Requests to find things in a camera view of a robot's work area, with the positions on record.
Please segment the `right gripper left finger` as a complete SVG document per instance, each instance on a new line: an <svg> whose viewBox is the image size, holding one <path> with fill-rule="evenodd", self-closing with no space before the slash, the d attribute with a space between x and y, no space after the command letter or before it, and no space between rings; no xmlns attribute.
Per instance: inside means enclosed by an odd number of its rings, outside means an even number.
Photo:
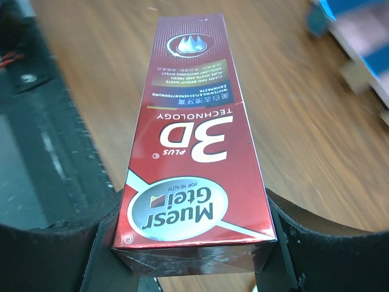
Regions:
<svg viewBox="0 0 389 292"><path fill-rule="evenodd" d="M137 291L111 249L122 193L44 229L1 225L1 291Z"/></svg>

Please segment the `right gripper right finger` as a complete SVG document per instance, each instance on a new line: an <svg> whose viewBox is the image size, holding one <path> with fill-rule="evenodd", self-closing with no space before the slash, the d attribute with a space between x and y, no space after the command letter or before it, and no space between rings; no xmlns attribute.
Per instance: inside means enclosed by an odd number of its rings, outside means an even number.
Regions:
<svg viewBox="0 0 389 292"><path fill-rule="evenodd" d="M266 189L278 236L255 291L388 291L388 231L318 216Z"/></svg>

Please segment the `red toothpaste box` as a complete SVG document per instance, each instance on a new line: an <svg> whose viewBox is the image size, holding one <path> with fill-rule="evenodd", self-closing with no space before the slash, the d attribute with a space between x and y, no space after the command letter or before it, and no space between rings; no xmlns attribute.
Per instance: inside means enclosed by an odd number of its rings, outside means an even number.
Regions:
<svg viewBox="0 0 389 292"><path fill-rule="evenodd" d="M114 252L141 276L251 273L276 242L223 15L160 18Z"/></svg>

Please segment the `blue toothpaste box with label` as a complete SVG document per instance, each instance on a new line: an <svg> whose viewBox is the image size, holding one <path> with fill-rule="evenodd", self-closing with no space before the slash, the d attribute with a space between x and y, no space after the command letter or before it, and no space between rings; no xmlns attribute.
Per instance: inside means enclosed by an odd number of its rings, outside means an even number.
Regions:
<svg viewBox="0 0 389 292"><path fill-rule="evenodd" d="M388 1L381 0L320 0L312 1L311 8L306 15L306 25L310 33L320 37L324 35L332 23L351 12L372 8L386 4Z"/></svg>

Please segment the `pink three-tier shelf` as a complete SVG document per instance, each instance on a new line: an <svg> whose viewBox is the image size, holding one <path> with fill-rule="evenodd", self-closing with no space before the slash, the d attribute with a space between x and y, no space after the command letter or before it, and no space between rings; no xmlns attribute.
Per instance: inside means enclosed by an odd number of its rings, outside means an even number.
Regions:
<svg viewBox="0 0 389 292"><path fill-rule="evenodd" d="M388 3L341 16L329 31L352 60L358 54L367 55L388 45ZM388 71L372 82L381 101L388 106Z"/></svg>

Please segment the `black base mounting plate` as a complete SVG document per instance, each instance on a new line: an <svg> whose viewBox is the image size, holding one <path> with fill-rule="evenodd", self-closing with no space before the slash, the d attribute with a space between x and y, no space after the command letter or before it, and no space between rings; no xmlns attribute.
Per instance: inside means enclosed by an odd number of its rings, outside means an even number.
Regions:
<svg viewBox="0 0 389 292"><path fill-rule="evenodd" d="M46 228L115 190L29 1L1 2L1 224Z"/></svg>

